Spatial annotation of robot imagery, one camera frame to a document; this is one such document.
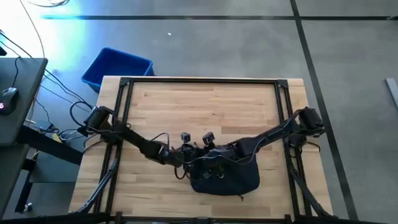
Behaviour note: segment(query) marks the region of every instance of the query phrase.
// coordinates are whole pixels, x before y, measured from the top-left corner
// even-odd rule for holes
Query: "blue plastic bin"
[[[84,83],[99,93],[105,75],[154,76],[152,61],[105,47],[81,77]]]

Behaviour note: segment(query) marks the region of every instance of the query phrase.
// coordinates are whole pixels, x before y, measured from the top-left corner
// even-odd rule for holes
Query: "computer mouse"
[[[17,106],[18,90],[10,87],[0,93],[0,115],[9,115]]]

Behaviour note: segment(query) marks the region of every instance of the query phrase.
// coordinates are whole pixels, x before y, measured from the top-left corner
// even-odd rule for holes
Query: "black bag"
[[[223,168],[220,174],[211,174],[200,161],[196,162],[190,173],[194,191],[212,195],[243,195],[258,188],[260,176],[256,156],[247,165],[230,163]]]

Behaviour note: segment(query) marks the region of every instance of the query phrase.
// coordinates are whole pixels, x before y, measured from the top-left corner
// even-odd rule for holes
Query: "wooden table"
[[[119,80],[120,77],[104,77],[97,105],[114,108]],[[303,80],[288,79],[288,83],[293,109],[305,107],[307,97]],[[208,131],[214,132],[216,144],[225,144],[244,136],[255,136],[278,125],[279,120],[272,85],[139,82],[134,84],[128,123],[145,138],[153,138],[161,132],[169,133],[170,145],[177,147],[182,143],[180,133],[183,131],[190,133],[192,141],[199,146],[203,145],[201,137]],[[82,206],[96,188],[105,147],[105,143],[96,145],[83,156],[71,211]],[[304,146],[302,158],[308,188],[323,208],[332,213],[318,148]],[[292,214],[282,142],[263,147],[257,154],[257,162],[260,186],[243,195],[242,201],[237,196],[194,192],[188,179],[175,178],[172,166],[146,159],[138,148],[125,141],[112,213],[187,218],[283,218],[285,214]],[[300,210],[304,214],[298,187],[297,191]],[[107,195],[106,189],[101,211],[104,211]]]

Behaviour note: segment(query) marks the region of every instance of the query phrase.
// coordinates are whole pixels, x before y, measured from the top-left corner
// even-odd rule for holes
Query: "concrete floor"
[[[296,2],[301,16],[398,14],[396,0]],[[97,94],[80,77],[103,47],[112,47],[153,60],[159,76],[303,78],[310,106],[318,108],[295,21],[40,18],[65,14],[293,16],[289,0],[119,0],[118,4],[71,0],[50,9],[25,4],[43,40],[47,68],[90,103],[96,102]],[[39,40],[19,1],[3,0],[0,6],[6,9],[0,14],[0,29],[26,51],[42,57]],[[359,218],[395,223],[398,111],[383,80],[393,77],[398,81],[398,21],[303,21],[303,29]],[[46,79],[42,85],[73,100]],[[68,115],[69,102],[43,88],[37,99],[60,129],[75,128]],[[76,113],[80,119],[87,115],[80,109]],[[34,119],[45,119],[45,113],[35,110]],[[72,144],[82,149],[81,142]],[[326,136],[320,145],[334,213],[347,218]],[[35,185],[30,195],[34,211],[26,215],[12,212],[21,190],[18,183],[4,218],[68,212],[78,167],[52,156],[41,155],[40,159],[44,167],[38,178],[45,183]],[[45,172],[46,166],[57,171]],[[54,179],[64,183],[48,183]]]

